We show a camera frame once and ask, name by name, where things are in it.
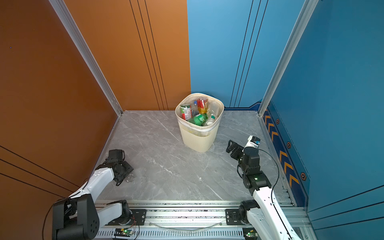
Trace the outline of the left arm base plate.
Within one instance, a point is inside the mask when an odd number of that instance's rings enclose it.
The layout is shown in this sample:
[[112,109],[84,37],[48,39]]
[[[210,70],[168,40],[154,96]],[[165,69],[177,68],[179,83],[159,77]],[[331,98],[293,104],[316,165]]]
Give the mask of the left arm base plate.
[[130,209],[130,219],[117,218],[107,224],[107,226],[143,226],[146,221],[147,210],[145,209]]

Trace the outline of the green bottle white cap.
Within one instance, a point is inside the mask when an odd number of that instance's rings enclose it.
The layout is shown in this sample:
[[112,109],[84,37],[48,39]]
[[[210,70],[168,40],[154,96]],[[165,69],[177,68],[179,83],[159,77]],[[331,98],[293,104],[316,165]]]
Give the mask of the green bottle white cap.
[[204,125],[207,119],[208,119],[207,114],[198,114],[193,118],[189,119],[188,122],[201,127]]

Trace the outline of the orange drink bottle red label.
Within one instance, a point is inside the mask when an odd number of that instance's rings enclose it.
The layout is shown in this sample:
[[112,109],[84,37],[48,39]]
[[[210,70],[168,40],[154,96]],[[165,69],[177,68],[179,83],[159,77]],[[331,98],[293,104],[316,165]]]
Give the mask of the orange drink bottle red label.
[[208,99],[198,98],[197,99],[198,111],[200,114],[206,114],[208,112]]

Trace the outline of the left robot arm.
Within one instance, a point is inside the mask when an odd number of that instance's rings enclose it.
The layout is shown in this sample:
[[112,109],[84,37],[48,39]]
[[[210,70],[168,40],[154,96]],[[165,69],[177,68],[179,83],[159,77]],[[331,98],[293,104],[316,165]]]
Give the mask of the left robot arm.
[[101,210],[95,202],[109,183],[120,186],[133,170],[123,150],[110,150],[82,187],[53,204],[52,239],[92,240],[101,227],[115,219],[130,223],[133,214],[126,200],[109,203]]

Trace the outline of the clear bottle red Qoo label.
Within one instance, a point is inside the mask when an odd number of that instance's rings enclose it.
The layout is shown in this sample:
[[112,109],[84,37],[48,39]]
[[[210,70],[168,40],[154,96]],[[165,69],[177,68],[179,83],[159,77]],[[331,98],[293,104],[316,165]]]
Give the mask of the clear bottle red Qoo label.
[[192,106],[190,103],[180,105],[182,119],[188,121],[192,118]]

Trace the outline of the clear soda water bottle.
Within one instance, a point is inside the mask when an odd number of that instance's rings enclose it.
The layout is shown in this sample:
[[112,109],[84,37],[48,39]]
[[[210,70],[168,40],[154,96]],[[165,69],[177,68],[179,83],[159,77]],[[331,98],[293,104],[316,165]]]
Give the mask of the clear soda water bottle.
[[197,100],[192,101],[191,109],[192,109],[192,116],[193,117],[199,114]]

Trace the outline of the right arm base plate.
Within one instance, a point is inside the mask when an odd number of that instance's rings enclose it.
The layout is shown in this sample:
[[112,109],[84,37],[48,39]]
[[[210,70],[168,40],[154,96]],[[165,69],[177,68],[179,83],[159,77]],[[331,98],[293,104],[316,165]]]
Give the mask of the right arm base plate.
[[228,226],[248,225],[242,220],[239,209],[226,209],[225,215],[226,215],[226,224]]

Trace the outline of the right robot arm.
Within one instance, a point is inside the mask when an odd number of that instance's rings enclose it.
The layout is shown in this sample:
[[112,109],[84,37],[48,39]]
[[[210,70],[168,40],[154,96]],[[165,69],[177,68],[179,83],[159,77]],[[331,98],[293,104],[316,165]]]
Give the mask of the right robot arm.
[[259,144],[258,137],[250,136],[244,147],[230,140],[226,149],[238,162],[243,184],[253,197],[240,203],[241,221],[252,225],[259,240],[299,240],[276,199],[274,186],[261,170]]

